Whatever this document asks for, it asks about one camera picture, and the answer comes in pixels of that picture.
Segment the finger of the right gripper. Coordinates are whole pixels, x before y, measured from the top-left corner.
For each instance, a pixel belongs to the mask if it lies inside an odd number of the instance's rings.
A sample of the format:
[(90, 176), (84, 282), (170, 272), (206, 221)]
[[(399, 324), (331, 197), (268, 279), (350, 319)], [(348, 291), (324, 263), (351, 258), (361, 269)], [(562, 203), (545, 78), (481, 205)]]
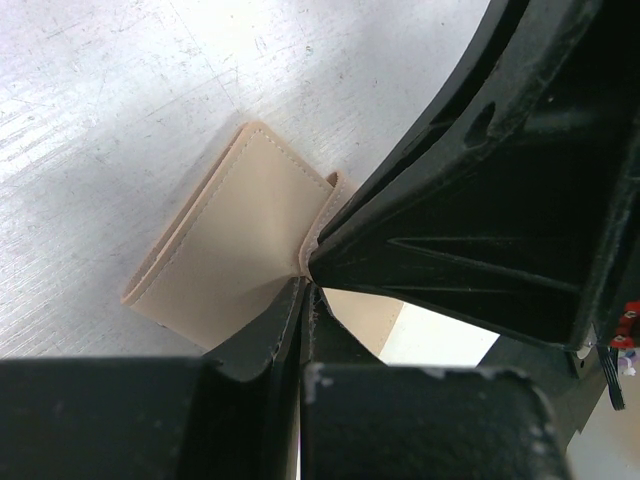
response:
[(435, 144), (466, 110), (498, 64), (529, 2), (492, 0), (441, 89), (381, 165), (321, 233), (330, 235)]

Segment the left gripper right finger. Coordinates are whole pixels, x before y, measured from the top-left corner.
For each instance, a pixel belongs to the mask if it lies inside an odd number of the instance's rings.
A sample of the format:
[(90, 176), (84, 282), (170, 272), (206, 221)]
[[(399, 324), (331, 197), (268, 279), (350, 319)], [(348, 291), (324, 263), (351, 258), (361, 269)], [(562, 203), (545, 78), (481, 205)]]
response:
[(551, 406), (522, 372), (388, 366), (310, 286), (301, 310), (305, 479), (566, 479)]

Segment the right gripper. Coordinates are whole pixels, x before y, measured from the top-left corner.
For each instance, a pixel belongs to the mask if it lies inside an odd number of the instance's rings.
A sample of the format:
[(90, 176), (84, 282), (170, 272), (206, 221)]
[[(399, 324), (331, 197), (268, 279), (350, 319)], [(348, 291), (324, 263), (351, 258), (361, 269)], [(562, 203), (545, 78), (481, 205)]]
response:
[(514, 338), (639, 345), (639, 3), (528, 1), (449, 130), (310, 259)]

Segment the beige leather card holder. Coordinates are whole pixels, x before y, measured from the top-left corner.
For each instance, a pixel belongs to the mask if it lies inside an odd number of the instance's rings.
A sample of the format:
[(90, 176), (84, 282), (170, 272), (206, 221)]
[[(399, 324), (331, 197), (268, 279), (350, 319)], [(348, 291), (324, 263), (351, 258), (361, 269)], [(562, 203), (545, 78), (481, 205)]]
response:
[(322, 229), (355, 192), (318, 173), (267, 125), (244, 125), (127, 285), (123, 303), (205, 349), (309, 278)]

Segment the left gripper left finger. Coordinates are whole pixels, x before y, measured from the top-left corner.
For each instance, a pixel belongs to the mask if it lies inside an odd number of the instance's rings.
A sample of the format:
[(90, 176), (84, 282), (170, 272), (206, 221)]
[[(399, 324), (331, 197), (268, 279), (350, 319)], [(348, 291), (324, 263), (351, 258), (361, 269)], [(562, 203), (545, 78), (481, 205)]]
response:
[(5, 479), (292, 479), (299, 316), (288, 281), (200, 357), (1, 364)]

